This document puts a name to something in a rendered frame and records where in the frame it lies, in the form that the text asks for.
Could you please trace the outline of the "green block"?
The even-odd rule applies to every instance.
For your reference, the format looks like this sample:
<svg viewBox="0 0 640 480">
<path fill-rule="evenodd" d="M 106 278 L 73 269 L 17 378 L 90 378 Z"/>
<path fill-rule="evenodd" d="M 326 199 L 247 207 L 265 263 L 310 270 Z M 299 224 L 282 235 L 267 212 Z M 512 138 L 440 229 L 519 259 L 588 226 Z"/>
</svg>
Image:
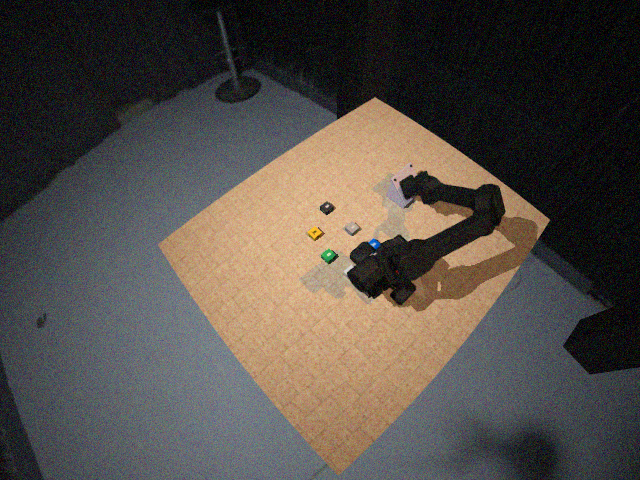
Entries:
<svg viewBox="0 0 640 480">
<path fill-rule="evenodd" d="M 321 254 L 321 258 L 327 263 L 330 264 L 335 258 L 336 254 L 334 254 L 329 248 Z"/>
</svg>

